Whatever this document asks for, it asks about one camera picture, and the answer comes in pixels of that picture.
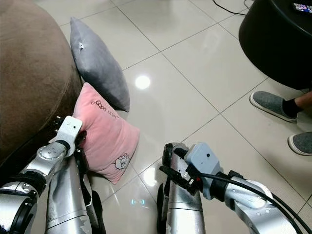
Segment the black ottoman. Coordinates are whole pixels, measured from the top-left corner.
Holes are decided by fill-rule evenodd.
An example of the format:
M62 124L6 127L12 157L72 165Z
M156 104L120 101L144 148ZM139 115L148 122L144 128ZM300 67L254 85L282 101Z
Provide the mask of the black ottoman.
M240 45L263 73L294 89L311 87L312 14L293 0L255 0L239 29ZM296 3L312 5L302 1Z

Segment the gray pillow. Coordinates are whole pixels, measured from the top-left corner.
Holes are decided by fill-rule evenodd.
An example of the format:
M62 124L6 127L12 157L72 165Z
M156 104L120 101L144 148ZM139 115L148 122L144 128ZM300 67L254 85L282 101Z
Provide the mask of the gray pillow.
M118 62L86 24L72 17L70 27L70 45L82 78L112 106L128 112L129 90Z

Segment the sofa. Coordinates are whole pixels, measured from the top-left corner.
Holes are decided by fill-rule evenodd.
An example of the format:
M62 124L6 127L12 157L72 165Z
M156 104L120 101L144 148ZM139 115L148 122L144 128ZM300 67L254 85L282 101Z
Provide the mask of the sofa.
M56 116L72 115L81 87L54 19L31 0L0 0L0 185L47 143Z

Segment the cartoon print on pillow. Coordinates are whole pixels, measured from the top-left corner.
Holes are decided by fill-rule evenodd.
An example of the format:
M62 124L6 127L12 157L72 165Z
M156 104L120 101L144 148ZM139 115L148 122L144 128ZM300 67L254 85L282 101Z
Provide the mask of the cartoon print on pillow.
M124 154L123 156L120 156L119 158L116 159L115 167L120 170L125 169L128 166L129 162L130 162L129 155Z

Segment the cable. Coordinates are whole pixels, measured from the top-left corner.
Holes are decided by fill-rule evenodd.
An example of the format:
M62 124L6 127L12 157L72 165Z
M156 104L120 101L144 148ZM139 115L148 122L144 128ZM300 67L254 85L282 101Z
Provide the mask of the cable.
M298 220L298 222L304 227L304 229L309 233L309 234L312 234L312 230L307 226L307 224L285 203L283 202L280 198L278 198L276 195L273 195L273 197L276 199L276 197L278 199L278 202L280 202L282 205L285 204L285 208L286 210L281 206L279 205L276 201L274 201L272 198L270 198L269 196L267 196L266 194L258 191L257 189L254 189L248 185L245 185L245 184L242 184L242 183L239 183L237 181L234 181L234 180L231 180L231 179L226 179L226 178L222 178L222 177L219 177L217 175L211 175L211 174L205 174L205 173L192 173L192 176L197 176L197 177L204 177L204 178L210 178L210 179L217 179L217 180L221 180L221 181L224 181L224 182L227 182L227 183L230 183L230 184L234 184L236 186L239 186L239 187L242 187L244 189L247 189L259 196L261 196L262 198L264 198L265 200L269 201L270 203L272 203L276 208L278 208L282 213L283 215L288 219L288 221L292 224L293 228L296 230L296 232L298 234L302 234L300 228L298 227L298 225L295 223L295 221L293 220L293 218L287 213L286 210L288 210L294 217L295 219Z
M284 206L285 208L286 208L286 210L288 210L298 221L299 221L299 219L302 221L302 222L300 222L299 221L299 223L302 225L302 227L305 229L305 230L307 230L307 232L309 232L308 230L310 230L310 233L312 233L311 232L311 229L308 227L308 225L296 214L296 212L295 211L293 211L282 199L280 199L278 196L276 196L274 193L272 193L272 196L273 196L273 198L276 200L276 201L278 201L282 206Z
M247 7L247 9L249 10L249 9L250 9L250 7L249 7L249 6L247 6L246 2L247 2L247 0L244 0L244 5L245 5L245 6Z
M226 8L224 8L223 6L220 6L218 3L215 2L215 0L213 0L214 4L216 4L218 7L222 8L223 10L226 10L227 12L230 12L232 14L236 14L236 15L241 15L241 16L245 16L246 14L242 14L242 13L237 13L237 12L233 12L233 11L230 11Z

